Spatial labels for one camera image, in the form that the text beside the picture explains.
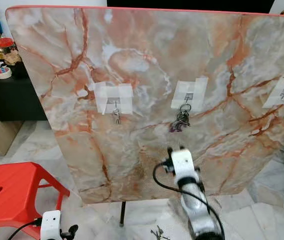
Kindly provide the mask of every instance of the black cable wire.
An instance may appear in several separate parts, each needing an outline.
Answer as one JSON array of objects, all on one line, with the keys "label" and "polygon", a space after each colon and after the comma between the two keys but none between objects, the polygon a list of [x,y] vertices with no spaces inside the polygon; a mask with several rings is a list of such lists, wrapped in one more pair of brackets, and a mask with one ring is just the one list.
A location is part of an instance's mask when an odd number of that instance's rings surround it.
[{"label": "black cable wire", "polygon": [[184,191],[184,190],[180,190],[178,188],[175,188],[175,187],[171,187],[171,186],[167,186],[167,185],[164,185],[163,183],[159,182],[158,179],[157,179],[157,176],[156,176],[156,172],[157,172],[157,169],[161,166],[164,166],[166,163],[165,162],[160,162],[159,164],[157,164],[154,169],[153,169],[153,179],[154,181],[159,185],[161,186],[162,188],[165,188],[165,189],[169,189],[169,190],[172,190],[172,191],[175,191],[175,192],[178,192],[178,193],[181,193],[181,194],[187,194],[187,195],[190,195],[192,197],[194,197],[195,199],[199,200],[201,203],[205,204],[207,206],[207,208],[214,214],[214,216],[216,217],[216,220],[218,221],[218,224],[219,224],[219,227],[220,227],[220,230],[221,230],[221,235],[222,235],[222,239],[225,240],[225,233],[224,233],[224,229],[223,229],[223,225],[222,225],[222,222],[217,214],[217,212],[213,209],[213,207],[211,207],[207,202],[203,201],[201,198],[199,198],[198,196],[192,194],[191,192],[188,192],[188,191]]},{"label": "black cable wire", "polygon": [[39,217],[39,218],[37,218],[34,221],[31,221],[31,222],[29,222],[27,224],[24,224],[24,225],[20,226],[17,230],[15,230],[15,232],[12,233],[12,235],[7,240],[11,240],[21,229],[23,229],[23,228],[25,228],[25,227],[27,227],[29,225],[41,226],[41,223],[42,223],[42,217]]}]

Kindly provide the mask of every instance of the black table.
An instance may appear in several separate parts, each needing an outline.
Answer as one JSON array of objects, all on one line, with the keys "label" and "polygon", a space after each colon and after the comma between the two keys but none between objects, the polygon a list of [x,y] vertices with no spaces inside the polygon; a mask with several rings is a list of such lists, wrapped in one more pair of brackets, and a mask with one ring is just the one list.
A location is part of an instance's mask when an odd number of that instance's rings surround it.
[{"label": "black table", "polygon": [[23,65],[0,79],[0,121],[41,121],[47,117]]}]

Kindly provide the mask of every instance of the red plastic stool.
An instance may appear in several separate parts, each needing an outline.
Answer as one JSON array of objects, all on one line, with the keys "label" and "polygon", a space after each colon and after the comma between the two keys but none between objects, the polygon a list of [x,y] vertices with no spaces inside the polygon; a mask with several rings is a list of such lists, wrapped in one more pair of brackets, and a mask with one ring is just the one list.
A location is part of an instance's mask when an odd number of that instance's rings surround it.
[{"label": "red plastic stool", "polygon": [[[39,185],[44,179],[48,184]],[[70,191],[62,186],[43,167],[34,162],[0,165],[0,227],[19,228],[41,217],[35,207],[38,188],[54,187],[59,191],[56,209],[61,209],[63,195]],[[40,227],[22,229],[33,238],[40,239]]]}]

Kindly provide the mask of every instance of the white wall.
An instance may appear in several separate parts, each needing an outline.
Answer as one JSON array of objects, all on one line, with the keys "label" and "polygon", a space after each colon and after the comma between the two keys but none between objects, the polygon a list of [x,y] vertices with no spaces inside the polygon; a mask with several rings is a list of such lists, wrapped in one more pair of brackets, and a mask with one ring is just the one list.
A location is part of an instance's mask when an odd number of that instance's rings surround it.
[{"label": "white wall", "polygon": [[280,14],[284,10],[284,0],[274,0],[270,14]]},{"label": "white wall", "polygon": [[17,5],[107,6],[107,0],[0,0],[3,36],[12,37],[6,20],[6,10]]}]

